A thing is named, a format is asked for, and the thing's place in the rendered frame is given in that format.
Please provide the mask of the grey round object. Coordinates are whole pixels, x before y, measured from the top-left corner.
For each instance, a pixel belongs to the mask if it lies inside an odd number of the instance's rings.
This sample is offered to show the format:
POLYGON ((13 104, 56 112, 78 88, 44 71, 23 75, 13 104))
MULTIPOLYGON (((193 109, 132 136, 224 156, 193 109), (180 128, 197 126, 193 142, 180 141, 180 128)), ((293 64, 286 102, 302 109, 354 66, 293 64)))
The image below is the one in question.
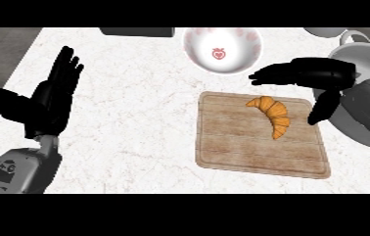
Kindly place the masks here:
POLYGON ((345 27, 305 27, 305 30, 318 37, 333 38, 345 32, 345 27))

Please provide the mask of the wooden cutting board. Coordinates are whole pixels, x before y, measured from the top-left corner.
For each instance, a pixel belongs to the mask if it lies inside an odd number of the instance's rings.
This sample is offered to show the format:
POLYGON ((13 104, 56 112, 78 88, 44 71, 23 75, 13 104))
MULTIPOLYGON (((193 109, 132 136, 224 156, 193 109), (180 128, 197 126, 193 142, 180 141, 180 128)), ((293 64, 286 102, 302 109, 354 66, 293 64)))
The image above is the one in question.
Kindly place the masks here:
POLYGON ((202 167, 296 177, 331 175, 320 128, 306 122, 303 99, 278 97, 289 127, 280 138, 247 94, 203 92, 197 100, 194 161, 202 167))

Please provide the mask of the golden croissant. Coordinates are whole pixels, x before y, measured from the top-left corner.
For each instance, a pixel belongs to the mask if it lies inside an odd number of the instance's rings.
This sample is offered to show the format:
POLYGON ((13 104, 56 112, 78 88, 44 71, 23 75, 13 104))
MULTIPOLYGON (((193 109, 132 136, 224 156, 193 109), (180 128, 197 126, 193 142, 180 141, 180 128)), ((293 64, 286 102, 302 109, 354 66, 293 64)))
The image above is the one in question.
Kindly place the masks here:
POLYGON ((287 117, 287 109, 284 104, 274 100, 270 96, 261 96, 246 103, 247 107, 255 107, 265 114, 271 123, 271 138, 277 140, 286 133, 290 125, 287 117))

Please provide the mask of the white bowl with strawberry print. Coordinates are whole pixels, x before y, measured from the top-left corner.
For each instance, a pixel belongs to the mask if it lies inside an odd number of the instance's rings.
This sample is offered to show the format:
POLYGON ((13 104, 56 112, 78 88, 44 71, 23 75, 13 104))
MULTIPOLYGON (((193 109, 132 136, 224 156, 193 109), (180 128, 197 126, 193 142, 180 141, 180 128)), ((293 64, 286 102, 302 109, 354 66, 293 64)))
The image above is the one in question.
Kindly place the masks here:
POLYGON ((183 46, 188 59, 205 71, 234 74, 258 62, 262 39, 252 27, 190 27, 183 46))

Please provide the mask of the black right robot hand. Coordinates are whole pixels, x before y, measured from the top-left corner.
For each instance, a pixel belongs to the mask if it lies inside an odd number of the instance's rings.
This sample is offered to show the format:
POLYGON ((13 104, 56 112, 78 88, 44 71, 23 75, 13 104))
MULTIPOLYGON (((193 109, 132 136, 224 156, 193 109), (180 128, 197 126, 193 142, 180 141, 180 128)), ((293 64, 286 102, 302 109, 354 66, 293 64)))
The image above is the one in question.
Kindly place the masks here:
POLYGON ((271 64, 250 76, 252 85, 298 85, 321 89, 308 123, 329 119, 339 105, 340 91, 355 82, 355 64, 331 58, 295 58, 289 63, 271 64))

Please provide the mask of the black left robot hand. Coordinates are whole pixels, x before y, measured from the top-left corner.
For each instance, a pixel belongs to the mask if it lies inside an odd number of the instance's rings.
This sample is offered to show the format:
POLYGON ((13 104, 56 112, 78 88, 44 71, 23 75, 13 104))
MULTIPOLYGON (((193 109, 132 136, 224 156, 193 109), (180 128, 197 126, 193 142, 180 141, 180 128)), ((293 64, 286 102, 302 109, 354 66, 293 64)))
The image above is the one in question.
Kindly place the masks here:
POLYGON ((10 90, 0 89, 0 116, 25 125, 25 137, 57 136, 63 131, 84 65, 73 49, 63 46, 44 80, 28 98, 10 90))

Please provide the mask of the grey metal pot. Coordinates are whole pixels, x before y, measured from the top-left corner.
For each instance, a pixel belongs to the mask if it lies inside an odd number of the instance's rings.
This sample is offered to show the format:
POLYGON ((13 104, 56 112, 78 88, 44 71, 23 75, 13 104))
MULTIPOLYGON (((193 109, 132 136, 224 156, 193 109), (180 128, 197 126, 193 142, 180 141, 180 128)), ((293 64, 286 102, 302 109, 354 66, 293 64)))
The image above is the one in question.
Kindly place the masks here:
MULTIPOLYGON (((339 38, 339 46, 333 49, 330 58, 355 64, 354 85, 370 79, 370 32, 362 33, 362 29, 348 30, 339 38)), ((330 123, 354 141, 370 147, 370 130, 352 118, 340 103, 330 123)))

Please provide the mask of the dark grey flat appliance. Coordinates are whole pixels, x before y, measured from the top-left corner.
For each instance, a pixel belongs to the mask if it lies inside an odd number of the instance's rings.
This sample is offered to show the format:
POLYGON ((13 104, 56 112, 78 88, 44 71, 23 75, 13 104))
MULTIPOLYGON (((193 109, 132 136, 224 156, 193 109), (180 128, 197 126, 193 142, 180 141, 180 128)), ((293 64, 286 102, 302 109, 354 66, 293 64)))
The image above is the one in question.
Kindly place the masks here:
POLYGON ((175 29, 172 27, 102 27, 104 35, 172 37, 175 29))

